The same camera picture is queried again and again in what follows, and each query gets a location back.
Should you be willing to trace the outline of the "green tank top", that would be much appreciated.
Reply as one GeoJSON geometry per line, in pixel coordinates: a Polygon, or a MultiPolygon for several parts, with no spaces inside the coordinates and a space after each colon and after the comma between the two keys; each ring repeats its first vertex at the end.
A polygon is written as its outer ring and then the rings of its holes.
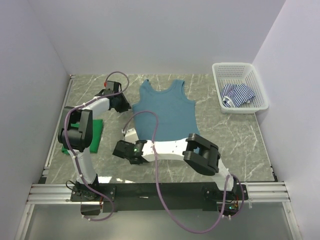
{"type": "Polygon", "coordinates": [[[92,141],[89,146],[90,153],[96,154],[99,149],[101,136],[103,132],[103,120],[102,119],[94,119],[93,120],[93,127],[92,127],[92,141]]]}

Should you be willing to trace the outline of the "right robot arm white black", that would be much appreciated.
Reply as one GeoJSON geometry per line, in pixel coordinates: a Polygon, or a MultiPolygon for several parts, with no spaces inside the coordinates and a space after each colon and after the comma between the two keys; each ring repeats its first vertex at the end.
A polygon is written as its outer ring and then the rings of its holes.
{"type": "Polygon", "coordinates": [[[112,154],[128,160],[131,165],[162,160],[185,162],[198,174],[213,177],[213,189],[206,192],[213,193],[218,201],[222,198],[231,201],[236,198],[237,190],[241,190],[222,162],[219,147],[196,133],[172,141],[119,140],[112,154]]]}

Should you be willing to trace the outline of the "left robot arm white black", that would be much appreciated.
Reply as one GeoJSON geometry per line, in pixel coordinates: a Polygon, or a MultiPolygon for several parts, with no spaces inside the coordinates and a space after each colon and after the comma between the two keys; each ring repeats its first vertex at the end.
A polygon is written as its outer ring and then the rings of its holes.
{"type": "Polygon", "coordinates": [[[91,100],[79,106],[66,106],[62,111],[57,140],[69,153],[76,170],[73,191],[88,201],[106,196],[100,188],[90,155],[94,118],[111,109],[118,113],[131,109],[123,91],[121,83],[106,81],[104,88],[91,100]]]}

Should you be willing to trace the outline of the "blue tank top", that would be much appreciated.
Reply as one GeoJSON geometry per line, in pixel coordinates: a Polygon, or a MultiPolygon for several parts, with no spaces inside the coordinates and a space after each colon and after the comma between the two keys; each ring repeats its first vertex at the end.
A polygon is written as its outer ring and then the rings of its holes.
{"type": "Polygon", "coordinates": [[[156,142],[176,141],[200,134],[196,103],[185,94],[185,81],[175,79],[168,89],[156,91],[146,79],[139,88],[140,100],[132,105],[134,126],[140,140],[151,140],[156,121],[156,142]]]}

